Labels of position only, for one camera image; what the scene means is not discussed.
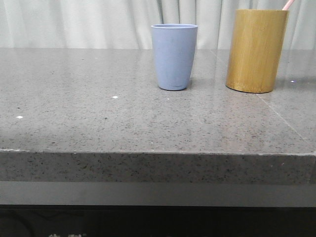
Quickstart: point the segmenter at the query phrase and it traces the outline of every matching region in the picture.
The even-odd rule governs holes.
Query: cup rim
[[[278,11],[282,11],[282,12],[287,12],[288,10],[278,10],[278,9],[236,9],[236,11],[274,11],[274,12],[278,12]]]
[[[156,24],[152,25],[152,28],[161,28],[161,29],[188,29],[188,28],[197,28],[197,25],[193,24]]]

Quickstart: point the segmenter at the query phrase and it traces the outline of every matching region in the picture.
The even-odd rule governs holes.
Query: wooden cup
[[[273,90],[288,11],[236,10],[226,86],[243,92]]]

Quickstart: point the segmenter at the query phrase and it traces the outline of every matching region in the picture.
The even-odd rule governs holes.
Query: bamboo cup
[[[288,11],[236,10],[226,86],[265,93],[274,88]]]

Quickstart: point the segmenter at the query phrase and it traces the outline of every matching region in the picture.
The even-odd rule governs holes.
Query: countertop
[[[151,50],[0,55],[1,181],[316,182],[315,51],[283,51],[265,94],[225,87],[227,50],[198,50],[182,91]]]

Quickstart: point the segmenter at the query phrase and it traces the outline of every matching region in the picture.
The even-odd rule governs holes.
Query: curtain fold
[[[197,24],[199,49],[229,49],[235,10],[287,0],[0,0],[0,47],[150,49],[150,26]],[[316,48],[316,0],[290,8],[284,49]]]

